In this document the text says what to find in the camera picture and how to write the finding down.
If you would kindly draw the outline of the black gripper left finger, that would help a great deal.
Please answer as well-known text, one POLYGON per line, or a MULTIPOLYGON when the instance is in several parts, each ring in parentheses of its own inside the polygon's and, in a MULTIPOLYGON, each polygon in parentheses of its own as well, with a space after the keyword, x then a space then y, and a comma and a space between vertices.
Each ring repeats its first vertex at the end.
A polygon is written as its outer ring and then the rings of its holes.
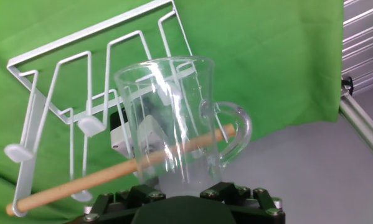
POLYGON ((165 199, 163 192, 146 184, 115 194, 101 194, 80 223, 131 223, 144 205, 165 199))

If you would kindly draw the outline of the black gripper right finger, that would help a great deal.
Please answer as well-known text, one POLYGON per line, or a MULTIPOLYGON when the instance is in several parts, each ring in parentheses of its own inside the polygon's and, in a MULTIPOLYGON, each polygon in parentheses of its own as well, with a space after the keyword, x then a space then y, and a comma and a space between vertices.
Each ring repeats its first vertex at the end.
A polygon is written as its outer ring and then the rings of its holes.
POLYGON ((251 189, 219 182, 203 190, 200 198, 223 205, 235 223, 285 224, 286 214, 263 188, 251 189))

